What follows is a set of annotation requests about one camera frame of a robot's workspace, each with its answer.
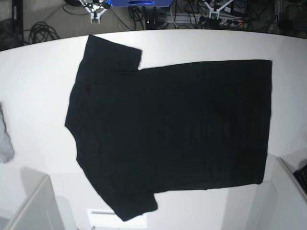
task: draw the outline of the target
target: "black t-shirt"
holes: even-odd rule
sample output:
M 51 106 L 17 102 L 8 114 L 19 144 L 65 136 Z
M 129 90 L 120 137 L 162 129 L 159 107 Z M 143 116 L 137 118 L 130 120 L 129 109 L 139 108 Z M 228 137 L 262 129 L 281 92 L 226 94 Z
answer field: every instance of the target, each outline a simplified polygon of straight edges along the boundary
M 260 184 L 272 62 L 138 70 L 141 54 L 89 36 L 71 92 L 65 126 L 103 200 L 126 221 L 156 210 L 154 193 Z

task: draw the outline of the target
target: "white table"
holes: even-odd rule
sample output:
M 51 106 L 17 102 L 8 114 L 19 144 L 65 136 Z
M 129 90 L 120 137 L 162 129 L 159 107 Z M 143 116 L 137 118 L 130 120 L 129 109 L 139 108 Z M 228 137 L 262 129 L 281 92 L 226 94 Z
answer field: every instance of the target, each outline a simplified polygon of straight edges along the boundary
M 138 31 L 98 36 L 143 50 L 141 69 L 195 61 L 272 60 L 272 119 L 268 152 L 283 156 L 307 149 L 307 40 L 214 30 Z M 54 175 L 54 178 L 58 177 L 57 181 L 65 178 L 61 175 L 66 175 L 71 177 L 70 181 L 78 183 L 76 175 L 81 175 L 82 171 L 75 161 L 75 141 L 64 122 L 86 40 L 87 37 L 82 36 L 0 52 L 0 101 L 4 105 L 8 131 L 16 152 L 13 162 L 0 166 L 0 173 L 26 166 L 49 173 L 51 178 Z M 266 179 L 269 178 L 270 170 L 266 173 Z M 61 191 L 61 185 L 66 184 L 64 181 L 58 185 L 55 181 L 53 179 L 55 191 L 72 196 L 72 191 Z M 174 213 L 167 217 L 169 222 L 197 219 L 204 215 L 200 222 L 196 221 L 194 229 L 224 229 L 223 219 L 231 219 L 227 213 L 224 216 L 229 190 L 174 192 L 171 197 L 178 196 L 181 200 L 194 196 L 193 193 L 195 197 L 208 196 L 201 207 L 189 206 L 197 202 L 197 198 L 186 202 L 183 209 L 199 208 L 195 216 L 186 217 L 184 212 L 173 211 L 161 202 L 159 210 L 148 215 L 149 229 L 160 226 L 175 229 L 168 222 L 161 224 L 163 217 L 159 215 L 163 212 L 164 216 Z M 156 198 L 158 202 L 169 200 L 169 194 L 159 194 Z M 181 209 L 175 201 L 173 205 L 175 209 Z M 245 220 L 247 214 L 235 213 L 236 219 L 238 215 Z M 156 218 L 154 223 L 150 221 L 151 216 Z M 187 226 L 192 229 L 191 225 L 193 223 L 180 224 L 182 229 Z

